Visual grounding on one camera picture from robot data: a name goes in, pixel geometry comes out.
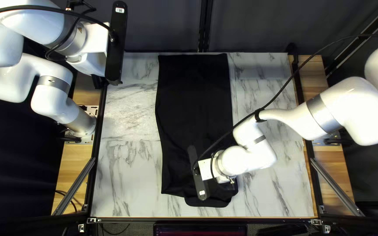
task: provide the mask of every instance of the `mounting plate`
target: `mounting plate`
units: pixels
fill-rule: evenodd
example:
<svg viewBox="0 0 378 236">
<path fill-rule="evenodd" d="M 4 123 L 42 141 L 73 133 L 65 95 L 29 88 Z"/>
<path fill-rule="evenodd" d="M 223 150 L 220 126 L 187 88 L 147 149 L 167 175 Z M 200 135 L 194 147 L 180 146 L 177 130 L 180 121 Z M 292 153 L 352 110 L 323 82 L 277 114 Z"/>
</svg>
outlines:
<svg viewBox="0 0 378 236">
<path fill-rule="evenodd" d="M 86 107 L 86 109 L 84 109 L 84 110 L 86 110 L 86 112 L 88 114 L 94 115 L 97 118 L 97 115 L 99 114 L 99 106 L 85 105 L 85 107 Z M 76 138 L 75 136 L 72 135 L 71 130 L 65 131 L 65 137 Z M 93 142 L 94 142 L 94 131 L 91 134 L 89 134 L 85 137 L 82 137 L 80 143 L 76 143 L 76 142 L 72 142 L 72 141 L 66 141 L 65 144 L 93 145 Z"/>
</svg>

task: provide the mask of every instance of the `dark wall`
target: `dark wall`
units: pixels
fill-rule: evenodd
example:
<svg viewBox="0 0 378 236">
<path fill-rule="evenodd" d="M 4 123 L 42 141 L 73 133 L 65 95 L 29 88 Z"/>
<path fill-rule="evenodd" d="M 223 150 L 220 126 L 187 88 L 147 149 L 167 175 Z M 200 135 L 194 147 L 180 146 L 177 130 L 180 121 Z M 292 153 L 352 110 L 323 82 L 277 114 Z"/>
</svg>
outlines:
<svg viewBox="0 0 378 236">
<path fill-rule="evenodd" d="M 214 1 L 210 51 L 282 52 L 294 42 L 311 54 L 377 14 L 378 0 Z"/>
<path fill-rule="evenodd" d="M 66 6 L 66 0 L 52 1 Z M 114 0 L 87 1 L 97 8 L 90 16 L 110 21 Z M 201 1 L 124 0 L 129 9 L 125 49 L 196 50 Z M 311 54 L 335 39 L 360 33 L 377 15 L 378 0 L 215 0 L 209 49 L 282 52 L 294 42 L 300 53 Z M 323 55 L 337 54 L 346 45 Z"/>
<path fill-rule="evenodd" d="M 116 0 L 87 0 L 97 8 L 90 13 L 110 22 Z M 52 0 L 65 8 L 66 0 Z M 124 0 L 128 5 L 125 50 L 192 50 L 198 47 L 201 0 Z"/>
<path fill-rule="evenodd" d="M 43 57 L 45 49 L 24 40 L 25 53 Z M 66 62 L 76 77 L 76 71 Z M 63 136 L 54 120 L 30 107 L 38 77 L 21 103 L 0 100 L 0 220 L 48 216 L 52 213 Z"/>
</svg>

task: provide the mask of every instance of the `black cable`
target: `black cable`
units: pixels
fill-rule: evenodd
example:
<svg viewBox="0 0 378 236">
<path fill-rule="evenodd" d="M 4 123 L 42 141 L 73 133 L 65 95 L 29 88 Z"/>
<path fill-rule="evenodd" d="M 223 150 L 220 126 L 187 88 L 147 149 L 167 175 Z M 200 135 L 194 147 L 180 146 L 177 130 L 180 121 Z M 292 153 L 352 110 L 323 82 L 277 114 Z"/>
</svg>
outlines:
<svg viewBox="0 0 378 236">
<path fill-rule="evenodd" d="M 96 11 L 97 9 L 96 8 L 90 8 L 90 9 L 87 9 L 83 12 L 81 12 L 82 15 L 85 15 L 87 13 L 90 13 L 90 12 L 94 12 Z M 68 39 L 69 37 L 71 36 L 71 34 L 74 32 L 75 30 L 75 26 L 78 24 L 78 21 L 80 20 L 80 17 L 78 17 L 77 19 L 75 19 L 74 23 L 72 24 L 70 30 L 68 31 L 68 33 L 65 35 L 64 39 L 62 39 L 57 45 L 55 45 L 54 47 L 52 47 L 49 51 L 47 51 L 45 53 L 45 58 L 47 60 L 50 60 L 50 61 L 65 61 L 66 60 L 66 57 L 62 58 L 62 59 L 53 59 L 50 57 L 50 54 L 52 54 L 52 52 L 54 52 L 56 49 L 58 49 L 60 46 L 62 46 Z"/>
<path fill-rule="evenodd" d="M 45 7 L 45 6 L 20 5 L 20 6 L 0 8 L 0 13 L 6 12 L 6 11 L 11 11 L 11 10 L 45 10 L 45 11 L 51 11 L 51 12 L 62 13 L 62 14 L 66 14 L 66 15 L 79 17 L 79 18 L 86 19 L 88 21 L 91 21 L 91 22 L 94 22 L 96 24 L 101 25 L 102 27 L 106 28 L 109 31 L 109 35 L 113 39 L 113 41 L 116 41 L 116 39 L 117 39 L 115 31 L 112 28 L 110 28 L 109 26 L 107 26 L 106 24 L 104 24 L 103 22 L 96 20 L 96 19 L 94 19 L 90 16 L 86 16 L 86 15 L 76 13 L 76 12 L 73 12 L 73 11 L 63 10 L 63 9 L 59 9 L 59 8 Z"/>
<path fill-rule="evenodd" d="M 192 166 L 192 169 L 194 168 L 195 164 L 201 160 L 202 157 L 204 157 L 207 153 L 209 153 L 219 142 L 221 142 L 221 140 L 223 140 L 225 137 L 227 137 L 229 134 L 232 133 L 232 131 L 234 130 L 235 127 L 239 126 L 243 121 L 247 120 L 249 117 L 251 117 L 252 115 L 254 115 L 256 112 L 259 112 L 261 110 L 264 110 L 267 106 L 269 106 L 277 97 L 279 94 L 281 94 L 281 92 L 284 90 L 284 88 L 288 85 L 288 83 L 292 80 L 292 78 L 294 78 L 294 76 L 300 72 L 301 68 L 304 67 L 304 65 L 310 61 L 313 57 L 315 57 L 318 53 L 320 53 L 321 51 L 323 51 L 324 49 L 332 46 L 333 44 L 335 43 L 338 43 L 338 42 L 341 42 L 343 40 L 347 40 L 349 38 L 356 38 L 356 37 L 377 37 L 378 38 L 378 35 L 376 34 L 360 34 L 360 35 L 350 35 L 350 36 L 346 36 L 346 37 L 343 37 L 343 38 L 340 38 L 336 41 L 333 41 L 331 42 L 330 44 L 327 44 L 326 46 L 322 47 L 321 49 L 319 49 L 317 52 L 313 53 L 313 55 L 311 55 L 310 57 L 308 57 L 299 67 L 298 69 L 287 79 L 287 81 L 285 82 L 285 84 L 281 87 L 281 89 L 278 91 L 278 93 L 275 94 L 275 96 L 268 102 L 266 103 L 264 106 L 262 106 L 261 108 L 255 110 L 254 112 L 250 113 L 249 115 L 245 116 L 242 120 L 240 120 L 237 124 L 235 124 L 227 133 L 223 134 L 223 136 L 221 136 L 217 141 L 215 141 L 209 148 L 207 148 L 205 150 L 205 152 L 203 152 L 197 159 L 196 161 L 194 162 L 193 166 Z"/>
<path fill-rule="evenodd" d="M 57 137 L 57 139 L 65 142 L 81 143 L 81 138 L 78 137 Z"/>
<path fill-rule="evenodd" d="M 59 190 L 55 190 L 55 193 L 58 193 L 58 194 L 61 194 L 61 195 L 65 196 L 65 193 L 60 192 Z M 72 200 L 71 200 L 71 204 L 72 204 L 72 206 L 73 206 L 74 209 L 75 209 L 75 213 L 77 213 L 77 212 L 78 212 L 78 211 L 77 211 L 77 207 L 75 206 L 74 202 L 72 202 Z"/>
<path fill-rule="evenodd" d="M 65 236 L 68 234 L 68 227 L 65 227 L 62 232 L 62 236 Z"/>
<path fill-rule="evenodd" d="M 291 79 L 298 73 L 300 72 L 300 69 L 308 62 L 310 61 L 313 57 L 315 57 L 318 53 L 320 53 L 321 51 L 325 50 L 326 48 L 332 46 L 333 44 L 336 44 L 338 42 L 341 42 L 343 40 L 347 40 L 349 38 L 357 38 L 357 37 L 363 37 L 363 36 L 366 36 L 366 37 L 377 37 L 378 38 L 378 35 L 375 35 L 375 34 L 362 34 L 362 35 L 350 35 L 350 36 L 346 36 L 346 37 L 343 37 L 343 38 L 340 38 L 336 41 L 333 41 L 331 42 L 330 44 L 322 47 L 321 49 L 319 49 L 317 52 L 315 52 L 312 56 L 310 56 L 309 58 L 307 58 L 299 67 L 298 69 L 292 74 L 292 76 L 290 76 L 287 80 L 287 82 L 281 87 L 281 89 L 278 91 L 278 93 L 275 94 L 275 96 L 268 102 L 266 103 L 263 107 L 261 107 L 259 110 L 263 110 L 265 109 L 267 106 L 269 106 L 275 99 L 276 97 L 278 97 L 279 94 L 281 94 L 282 90 L 284 90 L 284 88 L 288 85 L 288 83 L 291 81 Z"/>
<path fill-rule="evenodd" d="M 104 235 L 104 232 L 106 232 L 106 233 L 108 233 L 108 234 L 110 234 L 110 235 L 119 235 L 119 234 L 125 232 L 125 230 L 127 230 L 127 228 L 128 228 L 130 225 L 131 225 L 131 224 L 128 224 L 128 225 L 125 227 L 125 229 L 122 230 L 122 231 L 119 232 L 119 233 L 110 233 L 109 231 L 107 231 L 107 230 L 104 228 L 103 224 L 100 224 L 100 226 L 102 227 L 102 230 L 103 230 L 103 231 L 102 231 L 102 232 L 103 232 L 103 235 Z"/>
</svg>

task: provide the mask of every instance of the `black curtain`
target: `black curtain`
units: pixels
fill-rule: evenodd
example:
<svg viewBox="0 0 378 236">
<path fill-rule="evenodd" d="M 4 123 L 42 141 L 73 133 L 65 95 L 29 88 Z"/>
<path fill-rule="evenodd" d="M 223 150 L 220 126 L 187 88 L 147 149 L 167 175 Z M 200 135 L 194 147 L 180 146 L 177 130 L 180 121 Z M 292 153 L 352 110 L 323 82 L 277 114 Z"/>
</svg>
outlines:
<svg viewBox="0 0 378 236">
<path fill-rule="evenodd" d="M 24 52 L 42 57 L 45 48 L 25 40 Z M 24 102 L 0 100 L 0 220 L 52 211 L 63 150 L 56 137 L 63 126 L 31 109 L 37 79 Z"/>
</svg>

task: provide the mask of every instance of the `metal bracket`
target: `metal bracket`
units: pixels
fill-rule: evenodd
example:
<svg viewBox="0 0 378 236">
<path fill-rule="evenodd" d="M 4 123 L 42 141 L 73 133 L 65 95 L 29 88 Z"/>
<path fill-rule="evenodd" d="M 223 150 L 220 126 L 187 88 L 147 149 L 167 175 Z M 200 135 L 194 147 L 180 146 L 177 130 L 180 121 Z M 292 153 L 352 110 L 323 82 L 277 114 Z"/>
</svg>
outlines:
<svg viewBox="0 0 378 236">
<path fill-rule="evenodd" d="M 82 211 L 82 212 L 87 212 L 87 209 L 88 209 L 88 204 L 84 204 L 84 205 L 81 207 L 81 211 Z"/>
<path fill-rule="evenodd" d="M 331 232 L 331 226 L 322 226 L 323 233 L 330 233 Z"/>
<path fill-rule="evenodd" d="M 319 205 L 319 213 L 321 213 L 321 214 L 327 213 L 326 210 L 325 210 L 325 206 Z"/>
<path fill-rule="evenodd" d="M 315 226 L 321 226 L 321 225 L 322 225 L 322 221 L 319 220 L 319 219 L 311 219 L 311 220 L 310 220 L 310 223 L 311 223 L 312 225 L 315 225 Z"/>
<path fill-rule="evenodd" d="M 325 139 L 341 139 L 341 135 L 339 134 L 339 131 L 335 131 L 331 134 L 325 135 L 323 137 L 320 137 L 318 139 L 314 139 L 313 146 L 340 146 L 339 143 L 332 143 L 332 144 L 325 144 Z"/>
<path fill-rule="evenodd" d="M 94 223 L 96 223 L 96 218 L 93 218 L 93 217 L 87 218 L 87 224 L 94 224 Z"/>
<path fill-rule="evenodd" d="M 84 224 L 78 225 L 78 232 L 84 233 Z"/>
<path fill-rule="evenodd" d="M 90 170 L 93 168 L 95 163 L 96 157 L 90 158 L 87 164 L 84 166 L 84 169 L 78 175 L 77 179 L 72 183 L 71 188 L 69 188 L 66 195 L 60 201 L 58 207 L 56 207 L 55 211 L 52 215 L 62 215 L 65 211 L 66 207 L 68 206 L 71 199 L 74 197 L 75 193 L 77 192 L 78 188 L 80 188 L 82 182 L 84 181 L 85 177 L 88 175 Z"/>
<path fill-rule="evenodd" d="M 97 118 L 97 115 L 99 114 L 99 106 L 85 105 L 85 107 L 86 107 L 86 112 L 88 114 L 92 114 Z M 86 137 L 82 137 L 80 143 L 76 143 L 73 141 L 66 141 L 65 144 L 93 145 L 94 133 L 95 131 L 93 131 L 90 135 Z M 65 132 L 65 137 L 75 138 L 75 136 L 73 135 L 73 131 L 71 130 L 68 130 Z"/>
<path fill-rule="evenodd" d="M 339 187 L 331 175 L 326 172 L 323 166 L 315 159 L 310 158 L 310 164 L 312 167 L 323 177 L 323 179 L 329 184 L 329 186 L 335 191 L 338 198 L 342 203 L 355 215 L 355 216 L 365 216 L 363 212 L 355 205 L 349 196 Z"/>
</svg>

